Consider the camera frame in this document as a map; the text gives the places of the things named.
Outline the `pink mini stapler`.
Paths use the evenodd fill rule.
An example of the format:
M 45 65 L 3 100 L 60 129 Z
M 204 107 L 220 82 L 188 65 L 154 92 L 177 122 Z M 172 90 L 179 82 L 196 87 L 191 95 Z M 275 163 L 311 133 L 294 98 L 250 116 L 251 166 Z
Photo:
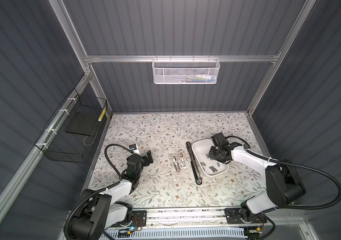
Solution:
M 181 167 L 183 169 L 186 169 L 186 161 L 185 161 L 185 157 L 184 157 L 184 152 L 183 151 L 179 152 L 179 159 L 180 159 Z

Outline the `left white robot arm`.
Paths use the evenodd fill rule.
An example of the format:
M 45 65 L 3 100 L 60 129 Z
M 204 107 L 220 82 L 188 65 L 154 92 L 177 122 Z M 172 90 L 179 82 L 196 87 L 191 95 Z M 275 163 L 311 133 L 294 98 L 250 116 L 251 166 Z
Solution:
M 130 204 L 120 201 L 131 194 L 139 184 L 144 167 L 153 163 L 151 151 L 145 156 L 136 152 L 127 158 L 127 169 L 121 180 L 111 187 L 84 190 L 69 214 L 63 233 L 68 240 L 98 240 L 104 230 L 116 223 L 129 224 L 133 213 Z

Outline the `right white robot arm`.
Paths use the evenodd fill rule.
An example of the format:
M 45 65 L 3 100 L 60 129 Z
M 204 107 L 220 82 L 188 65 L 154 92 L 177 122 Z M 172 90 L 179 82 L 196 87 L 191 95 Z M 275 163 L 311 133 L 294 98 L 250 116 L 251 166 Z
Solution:
M 213 135 L 213 146 L 207 156 L 222 164 L 235 161 L 250 167 L 261 175 L 266 186 L 264 193 L 240 205 L 239 214 L 243 220 L 247 221 L 263 211 L 284 208 L 305 195 L 306 189 L 295 167 L 273 163 L 272 159 L 254 153 L 250 150 L 250 145 L 237 136 L 234 138 L 243 143 L 230 143 L 228 139 L 231 137 L 226 137 L 223 133 Z

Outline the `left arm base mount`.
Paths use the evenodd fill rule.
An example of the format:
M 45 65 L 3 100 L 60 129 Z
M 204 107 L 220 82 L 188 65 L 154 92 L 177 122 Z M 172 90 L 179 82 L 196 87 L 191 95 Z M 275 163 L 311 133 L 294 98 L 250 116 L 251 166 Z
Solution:
M 107 228 L 107 230 L 111 230 L 112 228 L 126 229 L 130 227 L 136 227 L 140 231 L 142 227 L 146 226 L 146 217 L 147 211 L 128 210 L 123 220 L 112 224 Z

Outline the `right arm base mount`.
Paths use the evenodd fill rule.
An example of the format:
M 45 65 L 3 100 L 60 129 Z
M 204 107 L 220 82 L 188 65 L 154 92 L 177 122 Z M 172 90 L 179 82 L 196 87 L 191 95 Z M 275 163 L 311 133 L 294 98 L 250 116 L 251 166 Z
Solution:
M 228 224 L 265 224 L 266 217 L 261 213 L 268 208 L 267 204 L 255 201 L 243 202 L 240 207 L 224 209 Z

